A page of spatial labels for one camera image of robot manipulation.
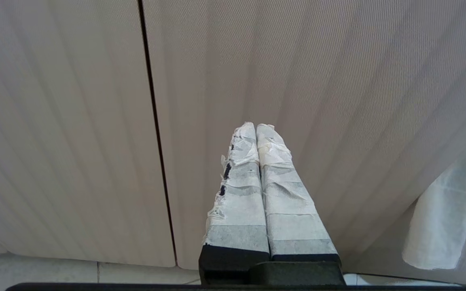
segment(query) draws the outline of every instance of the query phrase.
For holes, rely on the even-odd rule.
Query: tile floor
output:
[[[451,285],[421,280],[346,274],[348,285]],[[200,284],[199,273],[95,261],[48,259],[0,254],[0,291],[23,282]]]

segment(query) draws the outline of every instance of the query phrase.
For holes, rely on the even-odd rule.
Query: white cloth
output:
[[[418,199],[402,257],[419,269],[466,269],[466,150]]]

